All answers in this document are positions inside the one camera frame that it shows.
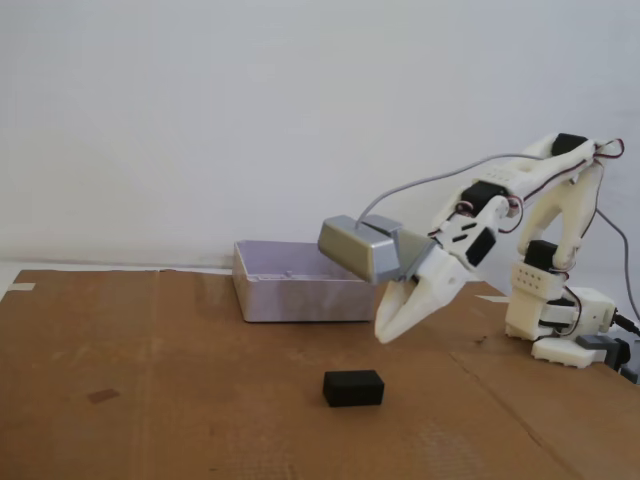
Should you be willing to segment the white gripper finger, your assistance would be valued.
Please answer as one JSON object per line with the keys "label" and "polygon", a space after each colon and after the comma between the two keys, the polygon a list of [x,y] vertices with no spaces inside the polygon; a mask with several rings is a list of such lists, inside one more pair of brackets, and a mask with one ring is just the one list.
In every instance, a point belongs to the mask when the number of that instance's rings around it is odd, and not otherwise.
{"label": "white gripper finger", "polygon": [[389,343],[438,309],[437,297],[429,282],[415,284],[413,293],[395,316],[393,323],[386,330],[386,337],[381,343]]}
{"label": "white gripper finger", "polygon": [[379,341],[386,337],[387,328],[415,289],[414,282],[389,282],[375,317],[374,332]]}

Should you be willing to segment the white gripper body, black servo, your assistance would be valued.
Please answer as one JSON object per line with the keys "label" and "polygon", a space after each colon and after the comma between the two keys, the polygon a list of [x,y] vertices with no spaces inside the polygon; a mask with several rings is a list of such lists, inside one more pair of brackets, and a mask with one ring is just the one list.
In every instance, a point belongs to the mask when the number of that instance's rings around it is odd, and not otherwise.
{"label": "white gripper body, black servo", "polygon": [[452,214],[433,236],[436,245],[416,271],[415,293],[428,310],[448,305],[475,276],[479,265],[497,243],[494,215],[475,218]]}

